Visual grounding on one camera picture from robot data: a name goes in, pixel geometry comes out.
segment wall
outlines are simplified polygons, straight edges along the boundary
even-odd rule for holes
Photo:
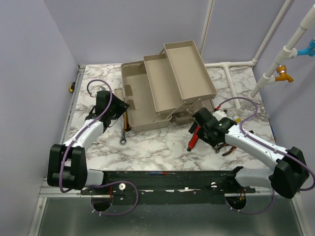
[[[294,1],[266,50],[254,68],[258,80],[270,66],[271,62],[291,38],[299,23],[314,4],[313,0]],[[295,48],[303,49],[315,36],[315,27],[307,31]],[[300,56],[285,62],[287,72],[294,82],[278,82],[265,87],[260,93],[274,129],[277,143],[281,146],[300,148],[308,166],[315,171],[314,140],[315,140],[315,59]],[[309,178],[305,186],[312,184]],[[315,234],[315,191],[303,192],[302,199],[305,213],[311,219],[311,228]]]
[[[200,44],[208,0],[45,0],[78,64],[122,63],[163,43]]]
[[[77,66],[42,0],[0,7],[0,230],[25,236]]]
[[[284,0],[216,0],[202,53],[205,63],[249,61]]]

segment marble tabletop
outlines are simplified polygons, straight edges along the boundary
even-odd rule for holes
[[[208,69],[218,94],[213,100],[214,105],[232,97],[225,73],[221,68]],[[230,74],[237,94],[246,96],[256,85],[251,67],[232,67]],[[83,77],[82,86],[76,104],[70,136],[75,134],[84,124],[84,119],[95,105],[95,98],[88,95],[86,86],[90,80],[103,79],[112,89],[122,88],[120,65],[89,65]],[[102,83],[91,84],[92,90],[104,86]],[[261,97],[256,96],[259,104],[257,116],[244,124],[247,130],[253,130],[261,138],[274,143],[272,131],[263,107]],[[228,116],[236,115],[234,101],[225,103],[222,108],[228,110]],[[245,115],[253,112],[254,107],[248,107]],[[146,132],[126,133],[127,144],[119,144],[119,122],[108,128],[87,151],[87,165],[90,169],[108,171],[205,171],[231,170],[236,166],[246,168],[266,168],[266,166],[243,152],[239,148],[229,156],[223,152],[215,153],[210,145],[199,140],[191,152],[187,145],[191,139],[188,132],[191,124],[172,124],[167,128]]]

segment beige toolbox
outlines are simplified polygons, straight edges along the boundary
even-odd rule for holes
[[[122,78],[128,122],[132,131],[141,132],[167,127],[172,116],[156,114],[147,71],[140,61],[122,64]]]
[[[217,91],[193,40],[166,43],[160,54],[121,69],[134,132],[167,127],[172,116],[177,124],[190,122],[192,112],[205,104],[213,110],[210,99]]]

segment orange faucet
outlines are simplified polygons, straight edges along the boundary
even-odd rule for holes
[[[287,73],[286,73],[286,66],[285,65],[279,65],[278,68],[276,69],[276,71],[279,74],[279,76],[276,77],[276,81],[288,80],[289,83],[293,82],[292,77],[287,75]]]

